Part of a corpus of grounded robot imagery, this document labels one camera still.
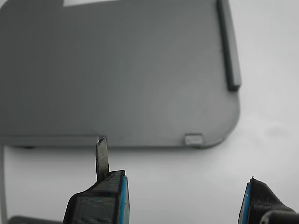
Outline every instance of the gray plastic cover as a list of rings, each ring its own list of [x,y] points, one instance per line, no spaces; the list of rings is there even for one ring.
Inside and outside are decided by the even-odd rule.
[[[240,84],[226,0],[9,0],[0,10],[2,142],[208,147],[234,129]]]

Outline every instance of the white surface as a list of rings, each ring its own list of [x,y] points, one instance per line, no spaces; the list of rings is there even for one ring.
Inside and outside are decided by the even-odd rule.
[[[243,86],[241,118],[209,150],[110,150],[124,169],[130,223],[236,223],[251,176],[299,211],[299,1],[231,0]],[[95,181],[94,149],[6,149],[8,217],[62,220]]]

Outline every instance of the metal tip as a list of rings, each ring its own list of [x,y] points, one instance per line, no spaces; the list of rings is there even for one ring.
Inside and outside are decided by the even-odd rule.
[[[101,138],[97,142],[95,150],[95,162],[97,171],[97,181],[104,180],[109,174],[108,150],[106,138]]]

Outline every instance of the blue edge strip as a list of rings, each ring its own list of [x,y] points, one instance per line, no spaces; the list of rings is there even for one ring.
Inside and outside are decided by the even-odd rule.
[[[242,224],[246,224],[248,221],[250,191],[251,191],[251,183],[248,183],[246,188],[246,194],[245,194],[244,214],[243,214]]]
[[[127,177],[123,177],[122,182],[122,198],[121,198],[121,217],[120,217],[120,224],[124,224],[125,222],[125,207],[126,207],[126,200],[127,200]]]

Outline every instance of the small rectangular tab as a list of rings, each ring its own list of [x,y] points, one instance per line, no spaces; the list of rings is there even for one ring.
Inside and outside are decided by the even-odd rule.
[[[202,134],[187,134],[185,135],[185,145],[187,146],[202,146],[204,143]]]
[[[85,4],[105,2],[105,1],[117,1],[117,0],[64,0],[64,7],[85,5]]]

